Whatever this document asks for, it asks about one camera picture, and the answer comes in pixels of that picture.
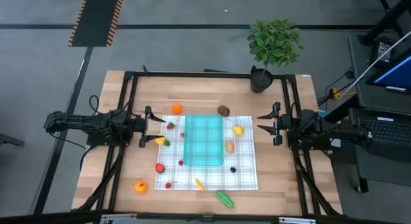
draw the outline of orange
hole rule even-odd
[[[180,104],[174,104],[172,109],[174,114],[179,114],[182,112],[182,106]]]
[[[145,181],[138,181],[134,184],[134,191],[137,193],[145,193],[147,191],[147,183]]]

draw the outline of gray floor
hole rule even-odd
[[[393,5],[398,0],[388,0]],[[0,0],[0,23],[69,24],[82,0]],[[384,14],[378,0],[125,0],[121,24],[248,24],[289,18],[299,24],[374,24]],[[411,27],[409,15],[401,25]],[[70,30],[0,30],[0,132],[26,141],[0,148],[0,216],[28,214],[37,197],[53,138],[42,125],[49,112],[64,110],[85,52],[67,47]],[[89,114],[88,97],[100,94],[106,70],[249,72],[246,30],[118,30],[110,48],[94,48],[76,107]],[[351,66],[347,37],[357,31],[302,31],[305,50],[287,68],[272,73],[311,74],[317,96]],[[347,83],[344,79],[337,84]],[[329,103],[328,110],[333,108]],[[68,139],[85,142],[81,132]],[[45,212],[67,211],[79,174],[82,149],[66,144]],[[411,222],[409,187],[370,183],[369,194],[350,190],[352,162],[335,162],[343,211],[355,218]]]

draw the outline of yellow connector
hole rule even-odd
[[[342,96],[342,93],[337,92],[336,89],[332,89],[332,91],[330,90],[329,93],[330,93],[330,96],[332,96],[332,98],[335,99],[335,100],[338,100]],[[355,95],[355,94],[357,94],[357,92],[350,92],[350,93],[347,93],[347,94],[344,94],[344,95],[345,96],[352,96],[352,95]]]
[[[333,95],[333,99],[338,100],[338,99],[341,97],[342,93],[341,93],[341,92],[337,92],[336,89],[333,89],[332,95]]]

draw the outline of green cucumber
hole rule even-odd
[[[220,201],[224,203],[227,207],[234,207],[234,202],[232,202],[232,200],[223,191],[217,191],[216,195],[217,198],[220,199]]]

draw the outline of potted plant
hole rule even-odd
[[[257,62],[264,64],[264,69],[251,69],[251,90],[256,93],[263,92],[272,83],[272,75],[267,71],[269,64],[282,63],[287,66],[297,61],[295,47],[304,49],[300,44],[300,33],[293,28],[295,22],[288,19],[273,19],[271,21],[258,21],[251,26],[251,35],[247,40],[250,42],[250,53]]]

